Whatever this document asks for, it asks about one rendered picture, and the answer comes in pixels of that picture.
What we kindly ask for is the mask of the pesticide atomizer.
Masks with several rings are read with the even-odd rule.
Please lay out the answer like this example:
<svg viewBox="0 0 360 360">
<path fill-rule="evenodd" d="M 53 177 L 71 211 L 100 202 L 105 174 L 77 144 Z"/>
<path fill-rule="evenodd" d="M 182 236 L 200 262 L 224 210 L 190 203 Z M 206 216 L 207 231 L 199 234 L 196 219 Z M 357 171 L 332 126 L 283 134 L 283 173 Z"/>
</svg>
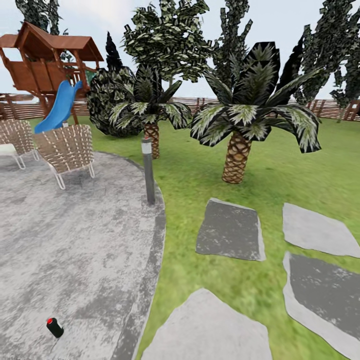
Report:
<svg viewBox="0 0 360 360">
<path fill-rule="evenodd" d="M 56 318 L 49 318 L 46 321 L 46 327 L 56 338 L 60 338 L 64 334 L 65 330 Z"/>
</svg>

